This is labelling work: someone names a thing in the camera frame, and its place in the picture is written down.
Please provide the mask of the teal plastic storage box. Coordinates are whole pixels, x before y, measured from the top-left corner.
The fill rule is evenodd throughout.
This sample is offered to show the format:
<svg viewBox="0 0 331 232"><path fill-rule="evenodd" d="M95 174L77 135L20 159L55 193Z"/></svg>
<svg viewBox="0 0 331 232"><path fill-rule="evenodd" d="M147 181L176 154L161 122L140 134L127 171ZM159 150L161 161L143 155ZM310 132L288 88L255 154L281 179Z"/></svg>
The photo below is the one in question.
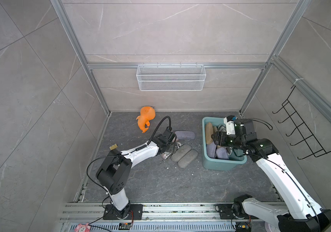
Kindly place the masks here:
<svg viewBox="0 0 331 232"><path fill-rule="evenodd" d="M223 118L204 117L202 120L202 135L203 135L203 152L202 152L202 164L205 169L217 170L217 171L230 171L236 166L243 165L247 162L247 156L244 156L243 151L234 149L228 160L224 159L212 159L207 155L207 144L205 136L205 125L211 123L213 126L219 126L224 122Z"/></svg>

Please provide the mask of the newspaper print case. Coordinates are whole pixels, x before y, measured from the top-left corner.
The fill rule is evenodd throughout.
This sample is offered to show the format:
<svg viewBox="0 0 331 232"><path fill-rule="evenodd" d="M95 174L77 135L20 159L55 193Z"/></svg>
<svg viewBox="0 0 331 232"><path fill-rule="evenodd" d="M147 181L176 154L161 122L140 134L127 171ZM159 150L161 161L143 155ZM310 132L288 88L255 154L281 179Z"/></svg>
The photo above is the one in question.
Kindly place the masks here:
<svg viewBox="0 0 331 232"><path fill-rule="evenodd" d="M217 127L218 131L226 132L226 125L225 124L220 124Z"/></svg>

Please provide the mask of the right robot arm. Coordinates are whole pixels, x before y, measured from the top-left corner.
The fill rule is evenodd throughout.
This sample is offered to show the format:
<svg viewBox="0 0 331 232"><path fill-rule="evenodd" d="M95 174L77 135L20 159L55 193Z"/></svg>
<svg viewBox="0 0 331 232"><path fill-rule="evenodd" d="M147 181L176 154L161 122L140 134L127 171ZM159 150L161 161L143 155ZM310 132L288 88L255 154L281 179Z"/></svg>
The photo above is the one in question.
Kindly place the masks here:
<svg viewBox="0 0 331 232"><path fill-rule="evenodd" d="M286 203L285 209L275 208L251 195L234 199L232 211L237 218L254 216L266 222L269 229L280 232L324 232L331 226L331 210L323 209L301 186L286 166L274 144L258 139L250 119L224 118L225 131L211 138L222 147L239 149L267 175Z"/></svg>

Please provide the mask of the purple fabric case bottom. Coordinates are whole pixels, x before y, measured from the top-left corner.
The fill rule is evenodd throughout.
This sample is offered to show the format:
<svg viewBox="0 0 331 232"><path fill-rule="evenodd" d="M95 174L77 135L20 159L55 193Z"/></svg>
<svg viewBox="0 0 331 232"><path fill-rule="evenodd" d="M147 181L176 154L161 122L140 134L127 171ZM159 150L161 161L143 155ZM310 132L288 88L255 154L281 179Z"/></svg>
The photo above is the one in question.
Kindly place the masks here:
<svg viewBox="0 0 331 232"><path fill-rule="evenodd" d="M229 160L231 149L229 147L219 147L216 149L216 158L219 160Z"/></svg>

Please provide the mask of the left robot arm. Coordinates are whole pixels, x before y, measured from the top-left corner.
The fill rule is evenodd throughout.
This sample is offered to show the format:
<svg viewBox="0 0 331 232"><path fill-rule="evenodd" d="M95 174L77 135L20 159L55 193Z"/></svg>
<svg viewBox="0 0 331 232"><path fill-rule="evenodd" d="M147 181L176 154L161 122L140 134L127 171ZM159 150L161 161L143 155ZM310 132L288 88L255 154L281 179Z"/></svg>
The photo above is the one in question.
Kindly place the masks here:
<svg viewBox="0 0 331 232"><path fill-rule="evenodd" d="M125 193L125 185L133 167L141 162L167 152L175 151L177 135L172 131L171 117L165 116L155 128L150 139L130 150L118 151L112 149L107 156L96 158L103 162L98 168L95 178L88 177L92 183L101 187L110 199L109 209L105 209L104 216L114 213L118 219L133 216L131 203Z"/></svg>

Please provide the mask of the grey fabric glasses case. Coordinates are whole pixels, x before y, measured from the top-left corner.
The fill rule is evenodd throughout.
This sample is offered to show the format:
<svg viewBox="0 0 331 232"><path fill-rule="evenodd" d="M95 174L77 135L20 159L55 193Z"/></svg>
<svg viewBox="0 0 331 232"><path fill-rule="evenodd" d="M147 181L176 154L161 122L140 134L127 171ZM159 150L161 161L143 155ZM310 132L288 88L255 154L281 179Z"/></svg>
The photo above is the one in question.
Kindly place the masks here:
<svg viewBox="0 0 331 232"><path fill-rule="evenodd" d="M178 150L171 156L172 161L178 162L180 161L189 151L191 150L191 146L188 144L182 145Z"/></svg>

